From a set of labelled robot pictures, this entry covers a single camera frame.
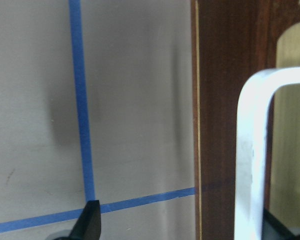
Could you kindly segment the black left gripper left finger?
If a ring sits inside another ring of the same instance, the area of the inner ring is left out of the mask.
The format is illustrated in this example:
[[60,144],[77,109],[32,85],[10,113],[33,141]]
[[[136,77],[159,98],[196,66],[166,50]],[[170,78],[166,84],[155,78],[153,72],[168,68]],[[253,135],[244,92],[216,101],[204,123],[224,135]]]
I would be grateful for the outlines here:
[[98,200],[86,203],[81,215],[68,235],[68,240],[99,240],[101,236],[101,208]]

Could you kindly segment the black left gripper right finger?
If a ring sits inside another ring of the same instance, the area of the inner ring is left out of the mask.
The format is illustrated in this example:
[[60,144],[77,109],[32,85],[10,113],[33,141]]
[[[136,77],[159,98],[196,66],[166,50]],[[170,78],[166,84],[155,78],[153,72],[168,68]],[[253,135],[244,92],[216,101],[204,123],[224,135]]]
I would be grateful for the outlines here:
[[300,240],[300,235],[293,234],[266,208],[263,209],[262,240]]

